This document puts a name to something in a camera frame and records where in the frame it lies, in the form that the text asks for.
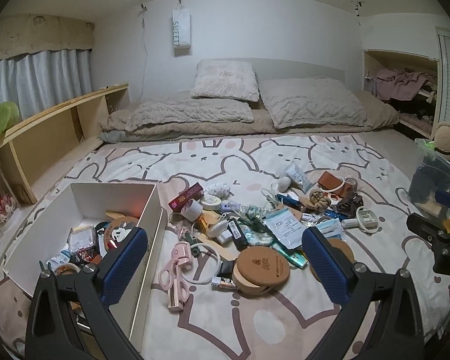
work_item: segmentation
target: red box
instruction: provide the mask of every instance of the red box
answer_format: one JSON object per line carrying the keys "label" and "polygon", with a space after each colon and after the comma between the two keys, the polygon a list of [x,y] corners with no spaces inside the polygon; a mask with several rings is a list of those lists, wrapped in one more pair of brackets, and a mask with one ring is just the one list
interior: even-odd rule
{"label": "red box", "polygon": [[180,212],[182,207],[188,202],[190,199],[197,199],[202,194],[203,188],[199,183],[193,184],[186,191],[183,191],[178,195],[175,199],[169,202],[169,206],[173,212]]}

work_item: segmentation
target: closet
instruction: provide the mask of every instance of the closet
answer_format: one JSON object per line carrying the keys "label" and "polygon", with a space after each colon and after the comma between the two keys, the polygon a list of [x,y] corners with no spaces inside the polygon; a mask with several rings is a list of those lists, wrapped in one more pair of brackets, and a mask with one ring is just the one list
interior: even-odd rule
{"label": "closet", "polygon": [[[450,30],[436,27],[439,60],[426,56],[384,50],[365,50],[364,89],[377,91],[374,81],[382,69],[404,69],[406,72],[421,72],[430,77],[410,100],[390,98],[389,104],[397,109],[400,123],[396,129],[411,138],[430,138],[438,123],[450,123]],[[373,93],[378,98],[383,93]]]}
{"label": "closet", "polygon": [[412,135],[430,138],[433,124],[437,118],[437,95],[439,81],[439,63],[420,55],[406,54],[404,52],[366,50],[365,51],[365,79],[364,89],[372,92],[378,98],[388,97],[392,91],[395,78],[392,78],[388,87],[384,89],[377,85],[377,74],[383,76],[383,69],[405,70],[407,73],[423,73],[421,80],[425,81],[416,96],[409,100],[397,100],[391,97],[384,100],[400,112],[400,125],[397,130]]}

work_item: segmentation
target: pink clothing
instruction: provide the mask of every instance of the pink clothing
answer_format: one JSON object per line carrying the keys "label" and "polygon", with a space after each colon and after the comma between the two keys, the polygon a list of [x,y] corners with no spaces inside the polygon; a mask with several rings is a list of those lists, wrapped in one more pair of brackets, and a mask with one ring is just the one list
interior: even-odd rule
{"label": "pink clothing", "polygon": [[426,73],[381,69],[377,73],[377,97],[380,100],[411,100],[427,81],[434,83],[436,80]]}

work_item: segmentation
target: blue gripper pad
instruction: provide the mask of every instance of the blue gripper pad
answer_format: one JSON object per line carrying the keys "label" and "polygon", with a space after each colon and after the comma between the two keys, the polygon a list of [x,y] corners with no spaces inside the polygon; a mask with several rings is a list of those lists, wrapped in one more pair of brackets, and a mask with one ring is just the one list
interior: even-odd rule
{"label": "blue gripper pad", "polygon": [[330,300],[343,307],[350,300],[349,282],[329,250],[324,246],[324,242],[327,240],[315,227],[309,227],[303,232],[303,252],[320,278]]}
{"label": "blue gripper pad", "polygon": [[120,301],[128,283],[137,270],[148,248],[148,237],[140,229],[117,258],[103,279],[101,303],[107,308]]}

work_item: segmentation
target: rope ball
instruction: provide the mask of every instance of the rope ball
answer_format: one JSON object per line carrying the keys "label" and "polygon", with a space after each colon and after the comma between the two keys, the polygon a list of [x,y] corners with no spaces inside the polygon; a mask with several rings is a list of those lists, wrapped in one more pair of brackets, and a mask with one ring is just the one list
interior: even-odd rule
{"label": "rope ball", "polygon": [[310,203],[313,205],[314,210],[318,212],[324,212],[332,201],[330,198],[325,196],[325,194],[320,190],[312,190],[309,195]]}

